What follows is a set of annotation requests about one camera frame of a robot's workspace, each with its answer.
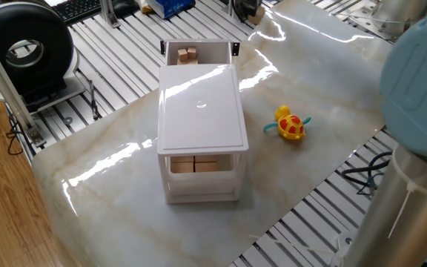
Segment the black bracket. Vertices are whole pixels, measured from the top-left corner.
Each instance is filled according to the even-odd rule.
[[[231,47],[231,55],[232,56],[238,56],[238,53],[240,52],[240,43],[234,42]]]
[[[164,47],[164,41],[161,40],[161,55],[165,55],[166,54],[166,49]]]

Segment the wooden floor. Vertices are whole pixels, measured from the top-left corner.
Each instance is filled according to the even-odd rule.
[[[29,163],[24,154],[7,152],[9,130],[0,103],[0,266],[62,266]],[[16,140],[12,151],[20,149]]]

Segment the black cable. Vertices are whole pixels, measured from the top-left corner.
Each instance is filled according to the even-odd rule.
[[[371,167],[371,166],[373,166],[373,165],[374,165],[374,163],[375,163],[378,159],[381,159],[381,158],[382,158],[382,157],[384,157],[384,156],[391,156],[392,154],[393,154],[393,152],[385,152],[385,153],[378,154],[378,155],[376,155],[376,156],[375,156],[375,157],[370,161],[370,163],[368,164],[368,166],[369,166],[369,167]],[[373,178],[373,176],[371,175],[371,170],[368,170],[368,171],[367,171],[367,175],[368,175],[368,178],[369,178],[369,179],[371,179],[371,182],[375,184],[374,178]]]
[[[389,155],[391,155],[391,152],[385,152],[385,153],[378,154],[378,155],[376,155],[376,156],[375,156],[375,157],[370,161],[370,163],[368,164],[368,166],[367,166],[367,167],[363,167],[363,168],[352,168],[352,169],[349,169],[349,170],[344,170],[344,171],[340,174],[340,176],[341,176],[342,178],[344,178],[344,179],[346,179],[346,180],[350,181],[350,182],[354,182],[354,183],[356,183],[356,184],[358,184],[358,185],[361,185],[361,186],[362,186],[362,188],[357,192],[357,194],[369,195],[369,194],[364,194],[364,193],[363,193],[363,190],[364,190],[365,188],[373,188],[373,189],[377,189],[377,184],[375,183],[374,178],[375,178],[376,176],[383,175],[383,174],[381,174],[381,173],[380,173],[380,174],[375,174],[375,175],[373,175],[373,176],[372,176],[372,175],[371,175],[371,172],[372,172],[372,171],[376,171],[376,170],[380,170],[381,168],[384,168],[384,167],[388,166],[388,164],[390,163],[390,160],[387,160],[387,161],[385,161],[385,162],[383,162],[383,163],[380,163],[380,164],[378,164],[378,165],[374,165],[374,163],[375,163],[378,159],[380,159],[380,158],[382,158],[382,157],[384,157],[384,156],[389,156]],[[367,172],[367,175],[368,175],[367,182],[360,181],[360,180],[358,180],[358,179],[355,179],[355,178],[350,177],[349,175],[347,175],[347,174],[355,174],[355,173],[364,172],[364,171],[366,171],[366,172]]]
[[[12,153],[11,152],[11,147],[13,146],[14,139],[16,139],[18,134],[21,134],[24,137],[24,141],[27,144],[29,144],[28,147],[29,147],[30,153],[33,156],[35,156],[36,151],[34,151],[34,148],[32,147],[32,145],[30,145],[30,142],[29,142],[29,139],[27,138],[26,133],[24,131],[17,131],[17,127],[19,127],[19,129],[22,129],[22,127],[21,127],[21,124],[18,121],[16,121],[14,114],[9,115],[9,123],[11,125],[11,129],[10,129],[9,133],[6,133],[6,138],[11,139],[11,141],[9,143],[9,148],[7,148],[7,152],[9,153],[9,155],[15,156],[15,155],[19,155],[23,152],[22,149],[18,153]]]
[[[17,131],[18,124],[15,120],[12,119],[12,117],[14,117],[14,114],[9,115],[10,124],[12,126],[11,126],[11,129],[9,130],[9,133],[6,133],[6,138],[11,139],[11,141],[9,143],[9,147],[7,148],[7,153],[11,156],[15,156],[15,155],[19,155],[23,152],[22,149],[21,149],[21,151],[19,151],[17,153],[11,152],[11,147],[13,146],[14,139],[17,137],[17,134],[22,134],[22,132]]]

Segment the marble-pattern surface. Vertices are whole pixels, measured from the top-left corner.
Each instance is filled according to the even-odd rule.
[[[390,49],[305,0],[278,4],[236,59],[250,145],[239,202],[165,204],[155,91],[37,154],[55,234],[82,266],[227,266],[381,129]],[[312,117],[306,138],[262,132],[280,105]]]

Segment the metal pole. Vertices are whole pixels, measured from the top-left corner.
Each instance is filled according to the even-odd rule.
[[[9,76],[4,70],[0,62],[0,92],[4,97],[4,100],[8,103],[11,108],[11,111],[14,113],[14,116],[21,124],[24,130],[35,126],[33,118],[30,116],[29,112],[26,109],[26,106],[19,97],[16,89],[14,88],[13,83],[11,82]]]
[[[118,19],[116,19],[115,12],[113,11],[113,4],[111,0],[100,0],[102,18],[111,26],[119,27]]]
[[[408,195],[410,188],[414,191]],[[407,195],[408,201],[403,205]],[[420,267],[426,258],[427,159],[400,145],[343,259],[343,266]]]

